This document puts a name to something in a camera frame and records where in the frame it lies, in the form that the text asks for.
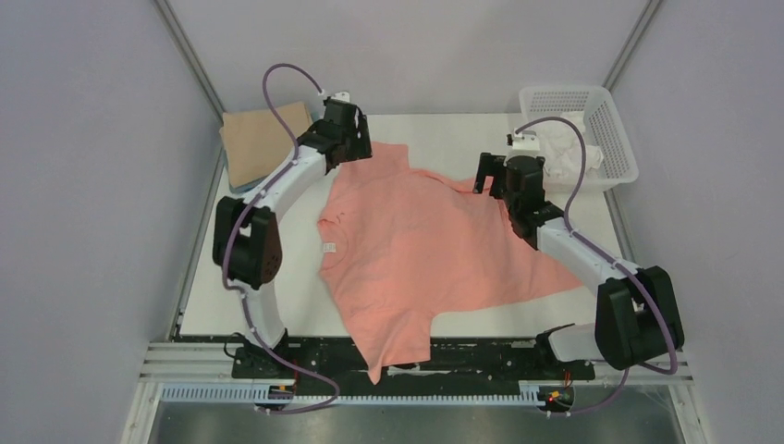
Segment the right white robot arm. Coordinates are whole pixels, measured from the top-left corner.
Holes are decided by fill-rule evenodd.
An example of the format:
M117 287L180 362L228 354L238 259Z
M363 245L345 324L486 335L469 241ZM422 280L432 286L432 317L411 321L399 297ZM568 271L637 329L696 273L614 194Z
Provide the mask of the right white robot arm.
M538 335L543 346L533 354L536 370L557 377L582 360L675 374L685 338L669 274L617 258L572 226L545 198L543 158L508 157L501 171L502 200L514 233L564 265L595 297L593 322Z

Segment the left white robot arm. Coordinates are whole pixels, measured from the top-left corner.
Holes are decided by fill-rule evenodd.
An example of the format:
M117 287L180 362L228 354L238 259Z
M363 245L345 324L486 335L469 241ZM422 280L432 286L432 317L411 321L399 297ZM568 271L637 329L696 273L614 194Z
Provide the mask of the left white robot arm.
M342 324L377 384L390 365L431 357L431 328L442 314L537 297L528 285L541 266L512 231L505 205L409 162L404 144L373 142L355 104L327 98L323 116L301 134L250 196L216 207L214 262L239 293L246 330L260 346L254 364L284 375L290 354L274 280L283 263L279 221L322 177L332 178L316 218L318 273Z

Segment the salmon pink t shirt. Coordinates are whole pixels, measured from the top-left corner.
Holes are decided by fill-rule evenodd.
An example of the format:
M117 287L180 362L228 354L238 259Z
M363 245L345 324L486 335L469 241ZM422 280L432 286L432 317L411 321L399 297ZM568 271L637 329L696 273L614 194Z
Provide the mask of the salmon pink t shirt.
M502 202L472 189L412 167L404 144L377 142L338 169L316 224L320 275L372 382L385 365L429 358L438 315L580 287L515 235Z

